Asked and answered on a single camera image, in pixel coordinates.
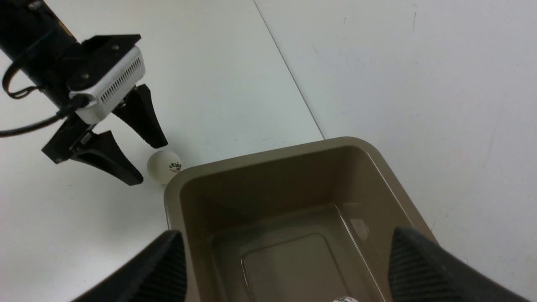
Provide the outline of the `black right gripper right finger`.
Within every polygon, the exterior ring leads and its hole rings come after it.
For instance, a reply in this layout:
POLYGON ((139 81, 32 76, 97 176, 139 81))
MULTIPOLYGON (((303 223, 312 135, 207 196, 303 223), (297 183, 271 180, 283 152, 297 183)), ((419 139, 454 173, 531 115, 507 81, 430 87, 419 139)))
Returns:
POLYGON ((395 302, 523 302, 411 227, 392 236, 388 283, 395 302))

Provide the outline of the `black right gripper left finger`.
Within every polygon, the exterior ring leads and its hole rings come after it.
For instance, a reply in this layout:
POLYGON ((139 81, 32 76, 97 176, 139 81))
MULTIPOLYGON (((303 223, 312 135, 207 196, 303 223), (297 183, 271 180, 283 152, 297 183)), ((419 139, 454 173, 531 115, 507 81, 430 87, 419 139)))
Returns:
POLYGON ((74 301, 184 302, 187 290, 182 233, 168 230, 132 260, 74 301))

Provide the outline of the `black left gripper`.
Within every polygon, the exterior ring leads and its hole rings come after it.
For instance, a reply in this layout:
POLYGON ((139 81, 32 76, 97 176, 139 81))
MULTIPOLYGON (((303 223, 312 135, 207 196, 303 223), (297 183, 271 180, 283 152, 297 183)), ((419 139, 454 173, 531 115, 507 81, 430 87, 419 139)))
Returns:
MULTIPOLYGON (((112 112, 152 148, 168 145, 146 84, 132 88, 112 112)), ((129 186, 141 184, 142 174, 125 157, 113 133, 95 134, 94 127, 95 124, 83 122, 78 115, 69 117, 42 148, 42 153, 55 164, 74 160, 108 173, 129 186)))

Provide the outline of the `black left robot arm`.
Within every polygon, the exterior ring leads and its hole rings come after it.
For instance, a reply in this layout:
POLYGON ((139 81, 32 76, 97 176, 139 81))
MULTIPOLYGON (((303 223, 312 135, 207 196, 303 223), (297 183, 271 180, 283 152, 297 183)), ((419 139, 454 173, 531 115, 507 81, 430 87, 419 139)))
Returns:
POLYGON ((56 107, 50 118, 3 130, 3 138, 59 127, 42 152, 59 164, 73 160, 133 186, 142 174, 121 151, 111 131, 94 127, 110 114, 152 148, 168 144, 156 117, 150 89, 138 85, 146 68, 138 34, 93 36, 79 42, 43 0, 2 0, 1 50, 12 61, 1 81, 12 99, 34 91, 56 107))

